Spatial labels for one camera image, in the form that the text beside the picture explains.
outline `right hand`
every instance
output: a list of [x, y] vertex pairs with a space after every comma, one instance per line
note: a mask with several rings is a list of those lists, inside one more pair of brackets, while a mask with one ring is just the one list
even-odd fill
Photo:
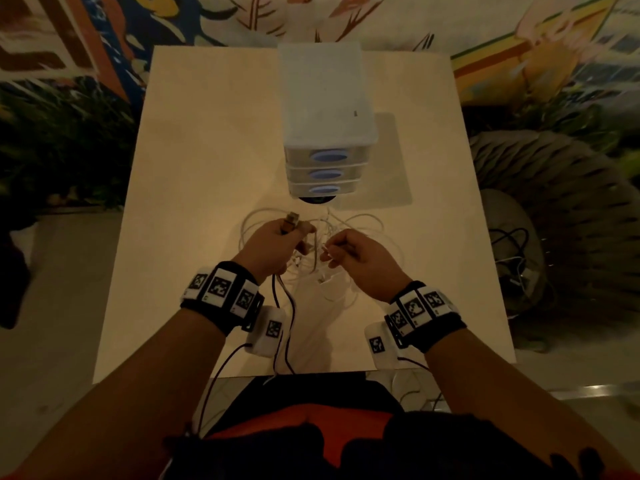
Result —
[[354, 229], [332, 236], [325, 248], [320, 261], [330, 261], [330, 268], [342, 266], [374, 299], [389, 303], [412, 281], [382, 244]]

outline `drawer handle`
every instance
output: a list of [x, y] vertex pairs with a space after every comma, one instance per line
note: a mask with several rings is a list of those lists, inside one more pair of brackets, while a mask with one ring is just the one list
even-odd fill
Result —
[[348, 157], [347, 150], [323, 150], [311, 154], [311, 160], [317, 162], [339, 162], [340, 160], [347, 160]]
[[327, 178], [338, 178], [344, 175], [342, 170], [332, 168], [329, 170], [313, 170], [309, 172], [309, 177], [316, 178], [318, 180], [325, 180]]
[[309, 192], [313, 194], [330, 194], [340, 192], [340, 187], [338, 185], [321, 185], [320, 187], [309, 189]]

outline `white table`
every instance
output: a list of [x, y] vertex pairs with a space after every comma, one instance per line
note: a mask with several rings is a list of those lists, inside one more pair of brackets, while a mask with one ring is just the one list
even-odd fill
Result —
[[[363, 58], [380, 141], [358, 192], [328, 205], [340, 219], [366, 212], [382, 220], [381, 242], [406, 272], [443, 290], [469, 328], [514, 362], [449, 59], [411, 52]], [[172, 316], [197, 268], [234, 256], [252, 210], [293, 210], [303, 219], [327, 213], [288, 194], [278, 81], [275, 49], [156, 47], [95, 382]], [[270, 282], [261, 293], [273, 303]], [[364, 327], [383, 319], [381, 304], [354, 291], [332, 303], [302, 282], [294, 293], [289, 359], [296, 372], [374, 368]], [[245, 336], [234, 330], [216, 368]], [[278, 370], [285, 373], [284, 364]], [[221, 377], [270, 373], [269, 359], [241, 351]]]

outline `green foliage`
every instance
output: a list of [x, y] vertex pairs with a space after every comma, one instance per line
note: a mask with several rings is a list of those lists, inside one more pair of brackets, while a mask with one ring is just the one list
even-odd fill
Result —
[[516, 111], [506, 107], [466, 107], [463, 113], [467, 133], [472, 137], [493, 130], [553, 131], [584, 141], [597, 152], [615, 152], [621, 131], [604, 124], [601, 106], [591, 104], [572, 110], [568, 108], [569, 97], [570, 93], [560, 92], [546, 103], [527, 100]]
[[138, 130], [129, 105], [89, 77], [21, 87], [0, 88], [0, 198], [32, 210], [52, 194], [123, 205]]

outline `floor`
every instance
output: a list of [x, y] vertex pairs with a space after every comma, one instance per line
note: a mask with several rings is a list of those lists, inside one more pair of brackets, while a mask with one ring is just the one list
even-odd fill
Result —
[[[120, 214], [43, 217], [19, 236], [32, 249], [33, 281], [18, 326], [0, 329], [0, 476], [9, 473], [92, 387]], [[548, 389], [640, 379], [640, 333], [550, 354], [518, 352], [518, 368]], [[371, 372], [406, 410], [430, 409], [438, 388], [426, 371]], [[221, 379], [205, 411], [211, 427], [249, 378]], [[568, 401], [640, 470], [640, 397]], [[445, 403], [438, 409], [446, 410]]]

